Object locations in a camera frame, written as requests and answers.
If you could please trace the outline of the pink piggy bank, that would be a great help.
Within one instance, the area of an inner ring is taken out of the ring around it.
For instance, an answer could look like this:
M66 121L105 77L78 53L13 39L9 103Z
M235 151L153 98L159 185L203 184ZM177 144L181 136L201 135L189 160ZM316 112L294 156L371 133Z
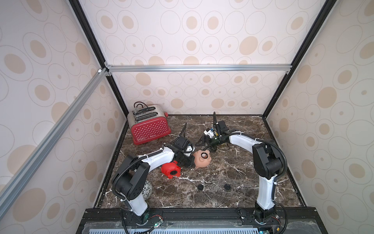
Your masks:
M212 160L209 150L198 150L193 154L193 156L196 169L208 167Z

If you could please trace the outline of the red piggy bank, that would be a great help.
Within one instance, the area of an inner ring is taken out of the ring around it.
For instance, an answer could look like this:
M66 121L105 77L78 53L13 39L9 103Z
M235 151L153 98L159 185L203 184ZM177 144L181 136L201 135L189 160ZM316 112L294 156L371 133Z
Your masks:
M174 177L180 177L181 175L181 167L179 167L177 161L172 161L169 163L165 163L161 166L161 172L168 178L172 179ZM176 176L171 176L170 171L176 170L178 173Z

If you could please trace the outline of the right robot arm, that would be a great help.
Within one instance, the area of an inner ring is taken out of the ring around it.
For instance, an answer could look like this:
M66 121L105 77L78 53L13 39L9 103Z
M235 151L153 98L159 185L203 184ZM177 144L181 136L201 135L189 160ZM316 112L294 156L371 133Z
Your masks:
M287 159L283 151L273 142L253 138L239 130L230 130L224 121L217 120L203 132L196 145L213 152L225 143L239 146L252 154L253 166L260 178L256 207L264 212L272 210L276 206L277 180L287 172Z

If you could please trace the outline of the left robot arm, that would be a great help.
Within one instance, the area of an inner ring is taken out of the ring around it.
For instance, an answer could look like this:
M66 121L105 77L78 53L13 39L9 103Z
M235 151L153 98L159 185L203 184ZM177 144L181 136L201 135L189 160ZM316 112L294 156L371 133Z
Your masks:
M195 147L184 136L178 136L165 143L158 150L135 156L125 157L112 182L113 194L125 201L129 210L138 217L149 213L148 205L142 195L149 172L172 162L178 166L191 167Z

